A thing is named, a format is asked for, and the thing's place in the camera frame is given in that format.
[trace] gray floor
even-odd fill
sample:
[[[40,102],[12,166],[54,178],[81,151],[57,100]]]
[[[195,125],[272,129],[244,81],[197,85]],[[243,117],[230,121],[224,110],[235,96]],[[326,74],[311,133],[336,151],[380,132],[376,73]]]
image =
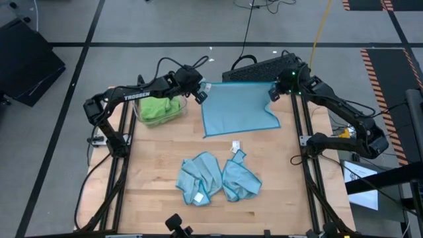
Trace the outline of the gray floor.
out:
[[[33,7],[30,0],[17,2]],[[248,2],[238,0],[242,5]],[[98,0],[39,0],[39,31],[49,42],[84,42],[97,4]],[[277,15],[271,15],[266,9],[256,10],[252,14],[248,41],[312,42],[325,5],[322,1],[298,0],[294,6],[281,5]],[[35,17],[34,11],[21,9],[21,12]],[[395,14],[408,41],[423,42],[423,12]],[[248,16],[248,10],[237,8],[228,0],[155,0],[149,4],[141,0],[106,0],[93,42],[241,42]],[[0,7],[0,24],[12,18],[6,6]],[[341,1],[334,1],[321,42],[400,40],[386,12],[345,11]],[[266,60],[282,50],[284,48],[257,47],[246,48],[245,53]],[[287,50],[309,61],[311,48]],[[209,55],[214,61],[201,67],[200,72],[208,81],[221,81],[221,73],[231,67],[241,48],[90,48],[76,85],[69,82],[81,48],[55,48],[54,52],[66,63],[67,70],[41,101],[33,108],[13,102],[12,106],[1,109],[0,186],[4,192],[0,193],[0,237],[15,236],[69,87],[76,87],[75,94],[26,235],[66,233],[73,229],[77,193],[87,173],[85,140],[92,128],[82,108],[85,99],[110,85],[134,84],[139,73],[151,79],[157,60],[164,56],[191,64]],[[413,52],[423,63],[423,49],[413,49]],[[175,65],[163,62],[160,73],[172,69],[176,69]],[[318,48],[313,73],[333,87],[340,97],[379,111],[359,48]],[[381,118],[377,118],[377,123],[385,130]],[[340,153],[340,156],[347,159],[350,154]],[[387,167],[398,166],[397,159],[388,155],[374,162]],[[398,223],[369,220],[363,209],[354,208],[353,213],[358,231],[401,236]]]

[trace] folded blue cloth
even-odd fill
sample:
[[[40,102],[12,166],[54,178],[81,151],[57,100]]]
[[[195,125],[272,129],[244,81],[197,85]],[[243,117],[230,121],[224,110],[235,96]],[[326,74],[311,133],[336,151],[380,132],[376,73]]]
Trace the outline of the folded blue cloth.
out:
[[[194,159],[185,159],[176,187],[183,191],[186,205],[209,204],[210,197],[222,188],[222,177],[216,157],[203,152]]]
[[[254,198],[262,186],[262,181],[245,167],[245,155],[247,154],[239,149],[233,158],[226,162],[222,172],[223,189],[226,199],[230,202]]]
[[[205,137],[280,128],[270,110],[273,83],[203,83],[208,97],[202,103]]]
[[[194,159],[185,159],[176,181],[176,187],[183,191],[185,204],[207,205],[211,202],[210,197],[222,187],[229,202],[257,196],[262,181],[245,167],[245,155],[238,150],[226,162],[222,173],[211,153],[203,152]]]

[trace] white tag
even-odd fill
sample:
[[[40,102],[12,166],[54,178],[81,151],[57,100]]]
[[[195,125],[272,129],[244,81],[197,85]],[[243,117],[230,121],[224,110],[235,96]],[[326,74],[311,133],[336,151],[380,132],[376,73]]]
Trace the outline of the white tag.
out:
[[[208,93],[212,87],[211,83],[206,83],[206,87],[204,88],[204,92]]]
[[[237,151],[241,148],[241,142],[239,141],[232,141],[232,153],[237,153]]]
[[[199,192],[197,192],[197,195],[194,197],[194,200],[196,202],[201,202],[201,200],[203,200],[204,195],[200,194]]]

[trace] light blue towel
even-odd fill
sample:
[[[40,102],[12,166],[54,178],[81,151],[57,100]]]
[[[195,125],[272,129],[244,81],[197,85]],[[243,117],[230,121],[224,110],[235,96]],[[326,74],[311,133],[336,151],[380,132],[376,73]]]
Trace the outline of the light blue towel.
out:
[[[205,137],[280,128],[278,118],[270,110],[268,91],[272,85],[273,83],[209,84],[211,87],[208,87],[207,100],[202,103]]]
[[[226,199],[230,202],[254,198],[262,186],[262,181],[245,167],[245,155],[247,154],[238,150],[233,158],[226,162],[222,172],[223,189]]]
[[[222,177],[216,157],[203,152],[194,159],[185,159],[176,187],[183,191],[186,205],[203,206],[222,188]]]

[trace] yellow cable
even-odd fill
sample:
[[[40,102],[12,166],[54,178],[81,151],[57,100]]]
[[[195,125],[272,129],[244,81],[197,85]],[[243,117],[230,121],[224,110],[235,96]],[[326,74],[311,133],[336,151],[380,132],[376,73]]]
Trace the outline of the yellow cable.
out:
[[[319,30],[317,31],[316,39],[315,39],[315,42],[313,44],[313,50],[311,51],[311,57],[310,57],[310,62],[309,62],[310,70],[311,70],[311,64],[313,63],[313,56],[315,55],[316,45],[317,45],[317,42],[319,41],[319,36],[320,36],[320,33],[322,32],[323,25],[325,24],[326,17],[329,14],[331,4],[332,4],[332,0],[328,0],[328,5],[326,6],[325,13],[323,15],[322,21],[320,22]]]

